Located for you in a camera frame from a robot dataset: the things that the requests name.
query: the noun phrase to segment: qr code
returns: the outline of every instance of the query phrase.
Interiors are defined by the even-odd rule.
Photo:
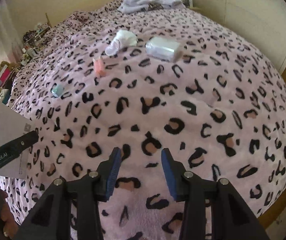
[[[31,131],[31,125],[26,123],[24,127],[24,132],[30,132]]]

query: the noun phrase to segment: crumpled white cloth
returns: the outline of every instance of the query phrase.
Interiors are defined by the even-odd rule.
[[[149,4],[160,4],[164,9],[185,8],[182,0],[123,0],[118,8],[122,13],[129,14],[139,11],[148,11]]]

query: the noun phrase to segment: bed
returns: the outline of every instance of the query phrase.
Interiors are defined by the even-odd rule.
[[[228,178],[260,216],[286,188],[283,79],[255,46],[201,14],[122,15],[121,2],[71,14],[17,75],[8,105],[35,122],[40,139],[30,150],[27,179],[0,178],[16,221],[54,179],[82,177],[114,147],[122,150],[122,165],[114,195],[99,204],[105,239],[178,239],[183,203],[168,192],[163,147],[203,179]],[[120,29],[135,33],[138,45],[107,57]],[[149,57],[144,46],[154,36],[180,41],[182,57]],[[93,70],[99,56],[102,78]],[[55,84],[64,87],[59,98],[50,92]],[[208,239],[210,227],[208,219]]]

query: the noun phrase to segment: silver bolt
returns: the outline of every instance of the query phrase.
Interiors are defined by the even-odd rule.
[[[97,172],[97,171],[91,171],[90,173],[89,173],[89,176],[91,177],[91,178],[95,178],[95,177],[97,177],[99,175],[99,173]]]
[[[220,182],[222,185],[227,185],[229,183],[228,179],[226,179],[226,178],[220,179]]]
[[[184,176],[187,178],[191,178],[191,177],[193,177],[193,172],[186,171],[186,172],[184,172]]]
[[[58,186],[58,185],[61,185],[63,183],[63,180],[60,179],[60,178],[57,178],[53,181],[54,185]]]

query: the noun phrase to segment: pink blanket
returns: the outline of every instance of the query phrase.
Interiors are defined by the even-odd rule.
[[[55,178],[82,177],[113,147],[123,161],[114,195],[99,204],[105,239],[178,239],[184,204],[169,194],[162,147],[204,179],[228,178],[261,215],[286,188],[283,79],[255,46],[198,13],[122,15],[120,3],[72,14],[51,29],[44,55],[17,75],[9,106],[40,136],[28,177],[0,178],[17,222]],[[109,58],[104,49],[120,29],[137,34],[138,46]],[[154,36],[180,41],[181,59],[146,55]],[[97,78],[100,55],[107,75]],[[55,84],[65,89],[60,98],[50,92]],[[73,208],[72,228],[75,216]]]

